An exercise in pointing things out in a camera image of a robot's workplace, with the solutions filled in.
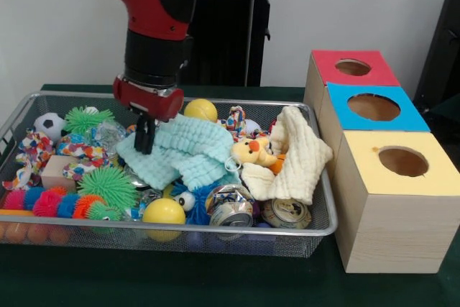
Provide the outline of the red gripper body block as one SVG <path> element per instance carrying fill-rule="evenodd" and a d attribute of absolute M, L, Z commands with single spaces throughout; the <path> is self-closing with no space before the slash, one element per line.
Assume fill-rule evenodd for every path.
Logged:
<path fill-rule="evenodd" d="M 120 75 L 114 80 L 113 94 L 125 108 L 161 122 L 175 118 L 184 102 L 184 91 L 180 88 L 148 88 L 132 83 Z"/>

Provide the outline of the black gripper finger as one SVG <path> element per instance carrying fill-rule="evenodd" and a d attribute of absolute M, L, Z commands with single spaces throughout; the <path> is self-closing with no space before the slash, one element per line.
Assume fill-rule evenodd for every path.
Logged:
<path fill-rule="evenodd" d="M 146 116 L 144 119 L 143 154 L 150 155 L 155 140 L 156 120 Z"/>
<path fill-rule="evenodd" d="M 140 114 L 137 120 L 134 148 L 137 152 L 146 153 L 147 140 L 147 118 L 144 114 Z"/>

